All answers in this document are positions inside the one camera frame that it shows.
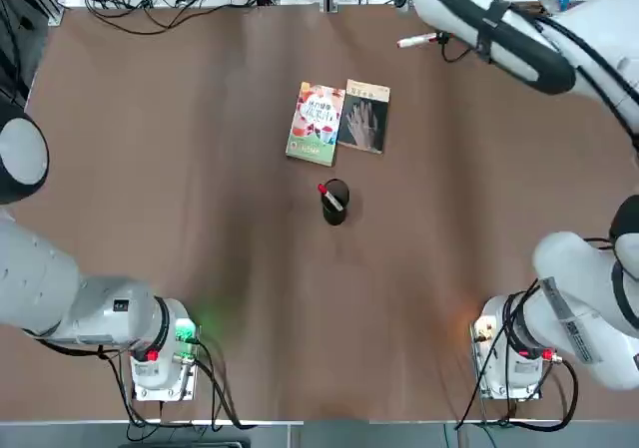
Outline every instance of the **book cover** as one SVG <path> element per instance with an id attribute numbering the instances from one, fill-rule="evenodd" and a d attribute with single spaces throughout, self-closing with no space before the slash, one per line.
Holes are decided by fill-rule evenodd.
<path id="1" fill-rule="evenodd" d="M 381 154 L 386 134 L 390 89 L 348 79 L 337 141 Z"/>
<path id="2" fill-rule="evenodd" d="M 287 156 L 332 166 L 344 90 L 302 82 Z"/>

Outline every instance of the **white cylinder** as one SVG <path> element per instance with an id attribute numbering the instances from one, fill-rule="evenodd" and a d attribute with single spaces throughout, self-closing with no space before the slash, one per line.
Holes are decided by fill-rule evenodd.
<path id="1" fill-rule="evenodd" d="M 71 256 L 0 218 L 0 323 L 41 334 L 60 322 L 79 285 Z"/>

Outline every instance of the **label sticker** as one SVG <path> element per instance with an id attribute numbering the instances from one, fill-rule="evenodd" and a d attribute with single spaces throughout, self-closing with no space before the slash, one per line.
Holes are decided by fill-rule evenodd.
<path id="1" fill-rule="evenodd" d="M 136 375 L 138 376 L 155 376 L 160 373 L 157 363 L 147 363 L 144 365 L 136 363 L 134 366 L 136 368 Z"/>
<path id="2" fill-rule="evenodd" d="M 534 373 L 535 371 L 539 371 L 539 363 L 537 363 L 536 361 L 525 363 L 515 360 L 514 371 L 515 373 Z"/>
<path id="3" fill-rule="evenodd" d="M 561 296 L 555 284 L 555 279 L 552 277 L 544 278 L 540 280 L 540 284 L 579 361 L 587 365 L 602 361 L 583 322 L 575 317 L 565 298 Z"/>

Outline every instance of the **hand illustration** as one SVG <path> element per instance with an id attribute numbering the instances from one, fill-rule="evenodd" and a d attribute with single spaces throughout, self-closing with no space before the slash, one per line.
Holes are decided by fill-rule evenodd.
<path id="1" fill-rule="evenodd" d="M 362 101 L 355 104 L 346 121 L 355 143 L 360 147 L 372 147 L 377 132 L 377 116 L 372 111 L 372 103 Z"/>

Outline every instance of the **dark book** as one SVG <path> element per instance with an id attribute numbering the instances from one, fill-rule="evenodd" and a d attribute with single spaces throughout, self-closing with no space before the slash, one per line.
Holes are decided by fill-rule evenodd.
<path id="1" fill-rule="evenodd" d="M 381 154 L 390 89 L 348 79 L 337 142 Z"/>

